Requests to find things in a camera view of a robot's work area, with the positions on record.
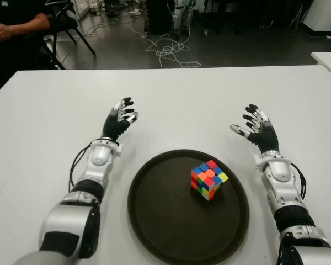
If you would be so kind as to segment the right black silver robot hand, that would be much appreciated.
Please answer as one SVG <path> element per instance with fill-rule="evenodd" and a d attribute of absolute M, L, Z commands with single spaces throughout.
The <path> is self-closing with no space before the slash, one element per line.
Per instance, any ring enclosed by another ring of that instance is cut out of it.
<path fill-rule="evenodd" d="M 251 131 L 235 124 L 230 125 L 230 129 L 256 145 L 261 153 L 268 151 L 279 152 L 277 134 L 268 116 L 260 107 L 254 104 L 250 104 L 245 110 L 250 115 L 243 114 L 242 117 L 247 120 L 246 126 Z"/>

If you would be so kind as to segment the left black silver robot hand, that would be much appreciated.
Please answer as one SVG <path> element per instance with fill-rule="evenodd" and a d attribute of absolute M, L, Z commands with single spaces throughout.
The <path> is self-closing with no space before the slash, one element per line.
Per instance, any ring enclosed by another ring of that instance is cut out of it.
<path fill-rule="evenodd" d="M 102 129 L 102 137 L 108 137 L 116 142 L 119 136 L 138 119 L 138 112 L 130 108 L 133 104 L 131 98 L 127 97 L 112 107 Z"/>

